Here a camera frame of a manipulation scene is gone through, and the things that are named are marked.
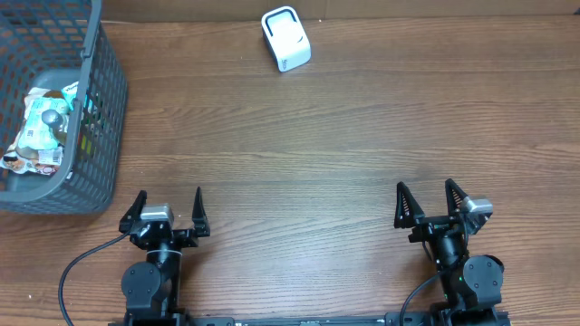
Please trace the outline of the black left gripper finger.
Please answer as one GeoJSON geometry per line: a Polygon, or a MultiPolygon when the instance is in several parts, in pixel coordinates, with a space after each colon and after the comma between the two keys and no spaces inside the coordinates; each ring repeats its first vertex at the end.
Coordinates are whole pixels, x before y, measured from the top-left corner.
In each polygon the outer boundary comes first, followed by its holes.
{"type": "Polygon", "coordinates": [[[133,225],[140,221],[140,214],[147,201],[147,192],[141,190],[137,197],[135,198],[133,204],[126,211],[125,215],[121,218],[119,222],[119,231],[122,234],[128,233],[133,225]]]}
{"type": "Polygon", "coordinates": [[[210,227],[208,223],[208,217],[203,206],[201,187],[197,187],[196,190],[191,220],[193,222],[196,237],[210,236],[210,227]]]}

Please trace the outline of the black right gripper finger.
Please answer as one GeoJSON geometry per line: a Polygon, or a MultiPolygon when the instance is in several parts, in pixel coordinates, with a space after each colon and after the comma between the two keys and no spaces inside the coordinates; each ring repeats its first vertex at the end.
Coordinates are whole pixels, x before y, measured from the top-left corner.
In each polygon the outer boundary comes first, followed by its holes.
{"type": "Polygon", "coordinates": [[[393,226],[395,228],[413,228],[421,222],[425,213],[402,181],[397,184],[396,191],[397,201],[393,226]]]}
{"type": "Polygon", "coordinates": [[[452,178],[448,178],[445,181],[445,193],[449,216],[467,211],[465,200],[469,199],[469,195],[452,178]]]}

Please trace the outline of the brown printed snack pouch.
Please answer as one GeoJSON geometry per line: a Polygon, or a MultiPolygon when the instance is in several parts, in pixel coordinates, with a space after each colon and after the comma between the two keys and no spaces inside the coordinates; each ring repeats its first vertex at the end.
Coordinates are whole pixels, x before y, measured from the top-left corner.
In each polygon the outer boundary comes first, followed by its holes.
{"type": "Polygon", "coordinates": [[[17,142],[24,130],[25,119],[29,113],[29,107],[33,100],[37,98],[62,98],[61,91],[48,90],[43,88],[32,88],[24,97],[24,121],[22,127],[15,136],[14,142],[8,147],[6,153],[1,157],[1,167],[16,174],[35,173],[39,175],[51,176],[57,172],[63,162],[64,146],[59,145],[56,149],[33,150],[20,149],[17,142]]]}

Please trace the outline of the yellow liquid bottle grey cap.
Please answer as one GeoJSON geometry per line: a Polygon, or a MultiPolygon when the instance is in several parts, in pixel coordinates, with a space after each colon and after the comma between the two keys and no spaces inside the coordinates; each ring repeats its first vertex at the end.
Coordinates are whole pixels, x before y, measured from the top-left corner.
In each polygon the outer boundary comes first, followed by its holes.
{"type": "Polygon", "coordinates": [[[42,113],[42,121],[48,126],[55,140],[62,146],[66,143],[68,115],[57,110],[46,110],[42,113]]]}

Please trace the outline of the mint green snack packet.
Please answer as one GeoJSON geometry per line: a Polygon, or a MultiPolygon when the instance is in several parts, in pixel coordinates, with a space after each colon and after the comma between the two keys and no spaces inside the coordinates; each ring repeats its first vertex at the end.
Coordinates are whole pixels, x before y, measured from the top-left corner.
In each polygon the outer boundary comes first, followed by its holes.
{"type": "Polygon", "coordinates": [[[41,97],[33,100],[25,119],[24,130],[17,142],[18,148],[48,150],[56,149],[60,145],[42,121],[42,113],[46,110],[57,110],[59,113],[69,115],[70,108],[62,98],[41,97]]]}

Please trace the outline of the green white Knorr container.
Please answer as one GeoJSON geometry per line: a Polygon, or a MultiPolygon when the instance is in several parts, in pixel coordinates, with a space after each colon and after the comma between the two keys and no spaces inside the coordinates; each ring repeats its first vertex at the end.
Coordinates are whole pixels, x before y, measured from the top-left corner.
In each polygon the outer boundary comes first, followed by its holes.
{"type": "MultiPolygon", "coordinates": [[[[74,111],[73,100],[76,98],[76,95],[77,95],[78,84],[79,84],[79,82],[76,81],[76,82],[73,82],[73,83],[71,83],[71,84],[69,84],[61,89],[62,96],[66,100],[66,102],[68,103],[70,111],[74,111]]],[[[93,103],[92,103],[92,100],[88,96],[84,97],[83,106],[87,108],[87,111],[89,113],[92,113],[93,103]]]]}

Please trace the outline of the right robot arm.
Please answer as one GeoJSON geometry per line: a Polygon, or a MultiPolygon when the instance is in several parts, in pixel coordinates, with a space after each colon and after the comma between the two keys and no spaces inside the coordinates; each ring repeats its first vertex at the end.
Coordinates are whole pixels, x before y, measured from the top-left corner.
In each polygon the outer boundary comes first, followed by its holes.
{"type": "Polygon", "coordinates": [[[504,264],[494,255],[469,253],[469,239],[493,214],[492,203],[471,197],[451,178],[445,181],[447,213],[428,217],[401,181],[396,186],[393,226],[409,229],[408,239],[419,243],[436,273],[418,285],[403,302],[397,322],[415,322],[407,313],[411,300],[430,284],[440,281],[444,300],[420,315],[423,325],[509,325],[502,302],[504,264]]]}

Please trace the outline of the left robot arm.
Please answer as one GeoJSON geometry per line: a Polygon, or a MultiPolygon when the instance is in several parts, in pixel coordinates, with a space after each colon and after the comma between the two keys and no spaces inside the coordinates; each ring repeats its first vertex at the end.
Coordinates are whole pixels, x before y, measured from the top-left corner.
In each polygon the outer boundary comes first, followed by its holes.
{"type": "Polygon", "coordinates": [[[127,268],[121,277],[126,299],[125,325],[191,325],[192,317],[179,307],[182,250],[198,246],[210,236],[200,188],[196,189],[193,226],[176,229],[169,204],[149,205],[141,190],[120,221],[119,230],[146,252],[143,262],[127,268]]]}

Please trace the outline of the white barcode scanner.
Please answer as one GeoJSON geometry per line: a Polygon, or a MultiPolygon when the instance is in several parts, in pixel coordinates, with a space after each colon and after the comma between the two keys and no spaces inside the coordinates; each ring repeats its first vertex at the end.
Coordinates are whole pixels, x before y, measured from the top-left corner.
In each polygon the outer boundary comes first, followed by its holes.
{"type": "Polygon", "coordinates": [[[263,37],[280,72],[288,72],[308,63],[312,49],[296,10],[284,5],[261,18],[263,37]]]}

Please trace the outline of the dark grey mesh basket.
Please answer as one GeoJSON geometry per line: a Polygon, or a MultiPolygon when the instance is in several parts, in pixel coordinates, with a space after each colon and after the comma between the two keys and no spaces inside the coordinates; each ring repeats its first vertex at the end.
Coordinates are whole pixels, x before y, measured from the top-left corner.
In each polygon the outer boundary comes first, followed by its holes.
{"type": "Polygon", "coordinates": [[[1,4],[1,150],[24,124],[33,88],[77,83],[69,140],[50,176],[1,171],[1,207],[26,214],[91,214],[109,206],[128,85],[102,26],[100,1],[1,4]]]}

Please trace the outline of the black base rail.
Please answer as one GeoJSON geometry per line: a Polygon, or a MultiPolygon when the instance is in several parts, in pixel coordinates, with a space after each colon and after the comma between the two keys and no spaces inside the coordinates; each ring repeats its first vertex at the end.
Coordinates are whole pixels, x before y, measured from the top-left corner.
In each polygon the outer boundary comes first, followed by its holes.
{"type": "MultiPolygon", "coordinates": [[[[231,317],[218,318],[177,318],[173,320],[145,320],[133,321],[131,317],[121,318],[120,321],[114,321],[108,325],[192,325],[192,326],[396,326],[400,325],[399,312],[387,312],[383,316],[366,316],[366,317],[335,317],[335,318],[318,318],[318,317],[304,317],[304,318],[274,318],[274,319],[250,319],[250,320],[236,320],[231,317]]],[[[475,321],[468,321],[465,318],[459,318],[457,323],[453,325],[499,325],[511,326],[512,322],[508,317],[507,312],[498,312],[497,321],[486,320],[488,316],[476,319],[475,321]]],[[[403,318],[403,325],[443,325],[436,323],[427,312],[405,312],[403,318]]]]}

